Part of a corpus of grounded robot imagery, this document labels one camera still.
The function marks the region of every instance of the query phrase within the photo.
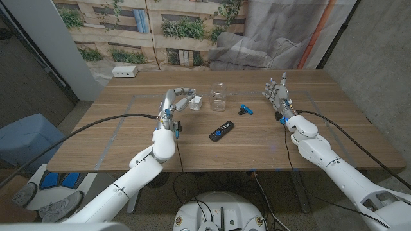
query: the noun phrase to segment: green plants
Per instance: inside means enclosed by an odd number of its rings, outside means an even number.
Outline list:
[[[193,65],[194,66],[201,66],[204,64],[204,59],[200,55],[200,52],[193,52]]]
[[[199,40],[203,40],[206,37],[204,23],[201,19],[191,21],[189,17],[185,17],[178,22],[166,19],[161,24],[161,29],[165,37],[186,37]]]
[[[218,7],[218,11],[214,12],[214,16],[221,15],[227,18],[225,25],[230,25],[237,17],[240,8],[243,6],[243,0],[224,0]]]
[[[100,54],[100,52],[98,52],[97,50],[94,49],[82,49],[82,48],[78,48],[78,51],[80,52],[80,54],[82,55],[83,59],[85,61],[100,61],[103,60],[103,55]]]
[[[142,53],[125,51],[123,49],[110,49],[111,55],[116,62],[126,62],[130,64],[145,64],[146,57]]]
[[[78,10],[72,10],[67,8],[59,8],[57,9],[58,13],[60,14],[66,28],[78,28],[84,27],[84,22],[80,12]]]
[[[214,44],[217,42],[218,36],[227,31],[227,26],[215,26],[213,29],[211,29],[210,32],[210,40]]]
[[[168,63],[171,65],[180,65],[179,52],[167,51]]]
[[[112,14],[116,16],[116,23],[114,25],[114,28],[112,28],[112,30],[115,29],[118,23],[120,22],[119,16],[121,15],[122,9],[118,5],[118,3],[124,3],[124,0],[112,0],[111,4],[108,4],[108,3],[103,4],[102,6],[104,6],[104,10],[100,12],[101,17],[99,17],[99,19],[101,19],[104,23],[108,23],[107,17],[110,17],[109,12],[111,12],[112,10]]]

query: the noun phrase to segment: sneaker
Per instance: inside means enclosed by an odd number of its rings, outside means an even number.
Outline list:
[[[12,202],[20,207],[27,206],[37,192],[37,185],[33,182],[27,183],[12,198]]]
[[[83,192],[76,191],[72,195],[56,203],[43,206],[39,209],[42,222],[56,222],[74,213],[83,200]]]

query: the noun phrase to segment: wooden table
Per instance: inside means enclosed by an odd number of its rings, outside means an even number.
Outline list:
[[[95,120],[124,113],[158,114],[159,104],[168,89],[196,88],[203,95],[200,111],[175,112],[181,121],[179,148],[185,171],[275,171],[290,170],[284,127],[275,121],[274,109],[261,95],[265,83],[281,79],[283,71],[188,71],[139,73],[136,78],[113,78],[75,129]],[[381,160],[387,167],[405,167],[401,155],[385,140],[340,87],[323,70],[287,71],[287,87],[296,110],[319,112],[339,124]],[[212,83],[227,86],[227,110],[209,108]],[[241,104],[254,114],[238,115]],[[333,150],[358,169],[380,168],[335,127],[321,118],[304,116],[316,124],[319,133]],[[226,121],[234,129],[217,143],[209,134]],[[48,164],[54,172],[126,171],[134,155],[152,144],[156,122],[143,117],[128,117],[97,124],[69,140]],[[303,159],[290,140],[291,161],[298,170],[319,170]],[[165,171],[181,171],[179,155],[163,164]]]

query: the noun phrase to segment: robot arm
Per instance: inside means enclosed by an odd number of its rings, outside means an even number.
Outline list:
[[[187,96],[174,105],[175,96],[178,95]],[[154,143],[130,161],[130,170],[64,223],[111,221],[135,193],[162,171],[161,163],[172,158],[175,152],[174,136],[178,137],[181,131],[180,123],[173,121],[173,111],[184,110],[194,97],[195,89],[168,90],[160,105],[159,122],[152,139]]]
[[[292,142],[298,146],[299,153],[306,160],[315,164],[334,181],[340,190],[351,200],[356,209],[381,221],[384,225],[362,216],[371,230],[387,230],[410,222],[411,196],[380,187],[353,166],[341,159],[332,149],[329,142],[318,134],[318,128],[292,108],[286,91],[286,73],[281,85],[273,80],[266,84],[263,95],[273,104],[280,122],[294,134]]]

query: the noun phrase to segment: blue object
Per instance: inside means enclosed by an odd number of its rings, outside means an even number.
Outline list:
[[[48,173],[40,183],[39,189],[48,189],[57,186],[58,173]]]
[[[42,114],[34,114],[0,129],[0,158],[14,166],[22,165],[63,137]],[[59,147],[30,164],[26,171],[34,174],[50,161]]]
[[[80,176],[79,173],[69,173],[63,180],[62,186],[74,189],[74,186]]]
[[[137,23],[137,30],[140,33],[148,33],[149,28],[148,28],[146,12],[144,10],[134,9],[133,14],[134,14],[134,19],[136,20],[136,23]]]
[[[241,105],[241,108],[243,108],[248,114],[252,115],[252,110],[250,110],[247,106]]]
[[[280,123],[281,123],[282,125],[284,125],[284,124],[286,123],[285,119],[284,119],[284,118],[281,118],[281,119],[280,119]]]

